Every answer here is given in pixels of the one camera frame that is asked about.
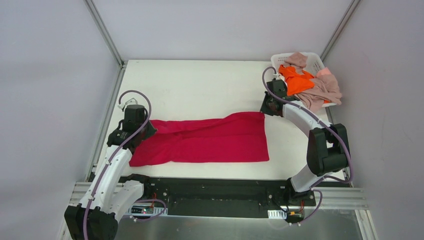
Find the red t shirt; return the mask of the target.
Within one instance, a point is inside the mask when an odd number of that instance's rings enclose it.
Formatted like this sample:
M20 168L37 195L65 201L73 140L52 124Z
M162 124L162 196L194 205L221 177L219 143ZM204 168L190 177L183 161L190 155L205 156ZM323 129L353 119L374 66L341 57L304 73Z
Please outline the red t shirt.
M269 161L265 115L245 111L224 118L152 120L156 133L141 142L129 165L257 163Z

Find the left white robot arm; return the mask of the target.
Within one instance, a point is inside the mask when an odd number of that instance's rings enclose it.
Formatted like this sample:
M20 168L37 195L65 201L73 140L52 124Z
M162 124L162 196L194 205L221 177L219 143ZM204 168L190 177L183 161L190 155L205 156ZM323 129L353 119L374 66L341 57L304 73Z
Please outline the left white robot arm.
M73 240L113 240L128 208L136 200L144 203L152 198L153 189L140 180L128 180L115 191L136 148L157 131L143 105L130 104L123 112L123 119L107 138L99 173L79 202L65 210L64 219Z

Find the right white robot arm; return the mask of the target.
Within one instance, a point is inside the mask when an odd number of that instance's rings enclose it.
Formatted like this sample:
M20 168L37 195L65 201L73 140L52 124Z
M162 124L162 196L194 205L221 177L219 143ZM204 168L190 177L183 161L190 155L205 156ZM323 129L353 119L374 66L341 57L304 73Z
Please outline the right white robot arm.
M284 200L296 205L325 177L350 165L349 143L342 124L325 122L301 102L287 99L286 84L273 79L264 83L266 92L260 111L292 122L308 138L306 165L290 179Z

